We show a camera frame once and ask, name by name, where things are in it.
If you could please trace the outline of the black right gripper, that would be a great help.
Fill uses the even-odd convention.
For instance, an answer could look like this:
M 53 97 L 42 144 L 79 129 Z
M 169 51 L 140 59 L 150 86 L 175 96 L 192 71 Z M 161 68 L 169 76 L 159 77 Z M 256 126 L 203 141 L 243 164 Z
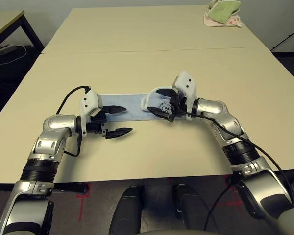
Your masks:
M 157 107 L 149 107 L 149 111 L 154 114 L 155 116 L 165 119 L 169 122 L 174 122 L 176 117 L 187 117 L 187 104 L 186 104 L 186 97 L 182 94 L 173 94 L 173 89 L 169 88 L 161 88 L 157 89 L 156 93 L 171 97 L 170 98 L 170 105 L 171 105 L 171 114 L 162 111 L 160 108 Z

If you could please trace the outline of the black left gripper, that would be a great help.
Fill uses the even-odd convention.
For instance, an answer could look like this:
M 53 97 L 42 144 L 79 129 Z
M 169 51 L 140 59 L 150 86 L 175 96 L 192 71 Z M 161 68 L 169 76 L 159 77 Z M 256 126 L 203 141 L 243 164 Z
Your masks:
M 114 131 L 108 131 L 105 129 L 105 124 L 107 122 L 106 113 L 108 114 L 118 114 L 125 112 L 126 108 L 122 106 L 109 105 L 103 106 L 104 114 L 97 114 L 95 116 L 90 116 L 90 121 L 86 123 L 86 131 L 87 134 L 101 134 L 106 139 L 113 139 L 117 137 L 121 137 L 129 132 L 131 132 L 132 128 L 117 128 Z

